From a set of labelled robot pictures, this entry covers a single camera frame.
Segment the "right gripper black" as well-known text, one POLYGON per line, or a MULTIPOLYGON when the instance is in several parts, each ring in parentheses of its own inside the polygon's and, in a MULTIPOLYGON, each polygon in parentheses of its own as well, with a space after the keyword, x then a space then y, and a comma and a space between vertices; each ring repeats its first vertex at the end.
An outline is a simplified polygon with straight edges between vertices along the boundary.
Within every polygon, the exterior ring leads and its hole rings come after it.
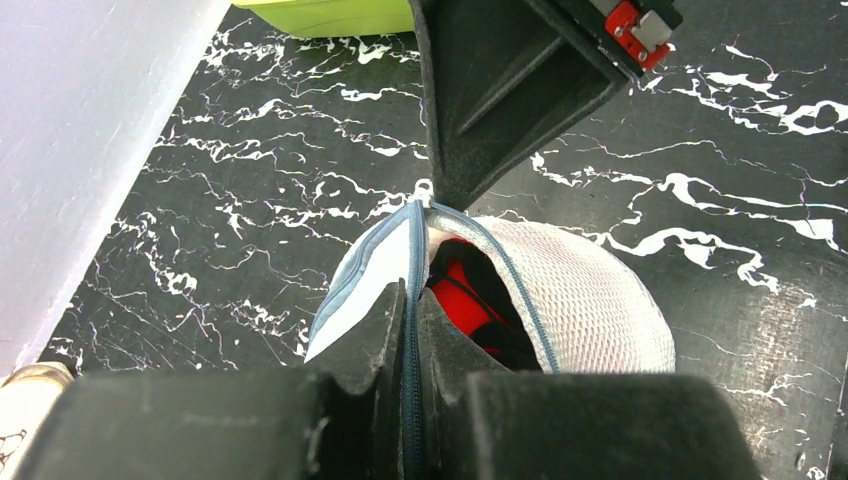
POLYGON ((434 199, 465 210, 670 53, 669 0, 413 1, 434 199))

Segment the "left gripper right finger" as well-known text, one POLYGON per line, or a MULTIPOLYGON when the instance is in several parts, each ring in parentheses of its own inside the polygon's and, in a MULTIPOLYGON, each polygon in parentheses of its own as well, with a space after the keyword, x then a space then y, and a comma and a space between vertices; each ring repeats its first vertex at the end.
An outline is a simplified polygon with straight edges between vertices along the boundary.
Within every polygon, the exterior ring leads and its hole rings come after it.
POLYGON ((417 304, 417 322, 427 477, 485 479, 475 414, 465 399, 467 378, 507 368, 452 323, 428 288, 417 304))

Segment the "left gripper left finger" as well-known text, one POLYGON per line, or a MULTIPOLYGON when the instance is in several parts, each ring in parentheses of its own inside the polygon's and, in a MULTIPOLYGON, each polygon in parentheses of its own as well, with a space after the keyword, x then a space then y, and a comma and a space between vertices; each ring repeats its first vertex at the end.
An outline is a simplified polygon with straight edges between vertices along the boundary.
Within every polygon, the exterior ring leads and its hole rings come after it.
POLYGON ((365 317, 307 363, 325 381, 309 438, 311 479, 398 479, 405 283, 387 285, 365 317))

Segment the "red black bra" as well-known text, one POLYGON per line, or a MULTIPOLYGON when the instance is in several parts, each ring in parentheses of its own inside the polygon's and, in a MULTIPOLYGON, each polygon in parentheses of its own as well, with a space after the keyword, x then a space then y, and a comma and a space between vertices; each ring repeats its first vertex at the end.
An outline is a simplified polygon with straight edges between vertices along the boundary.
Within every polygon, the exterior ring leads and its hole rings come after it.
POLYGON ((492 260, 476 246, 461 239, 443 242, 426 287, 452 324, 504 367, 541 369, 511 294, 492 260))

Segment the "white mesh laundry bag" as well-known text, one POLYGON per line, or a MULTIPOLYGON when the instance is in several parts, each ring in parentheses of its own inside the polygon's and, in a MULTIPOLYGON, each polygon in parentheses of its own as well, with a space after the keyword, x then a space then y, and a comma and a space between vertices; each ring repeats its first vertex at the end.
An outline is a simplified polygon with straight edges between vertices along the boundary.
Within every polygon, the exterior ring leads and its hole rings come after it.
POLYGON ((359 236, 341 259, 309 330, 315 359, 362 320, 383 289, 406 288, 401 372, 401 472, 425 479, 417 304, 445 241, 470 242, 493 262, 541 369, 563 373, 671 373, 670 327, 638 276, 591 241, 554 226, 472 217, 435 202, 427 179, 406 203, 359 236))

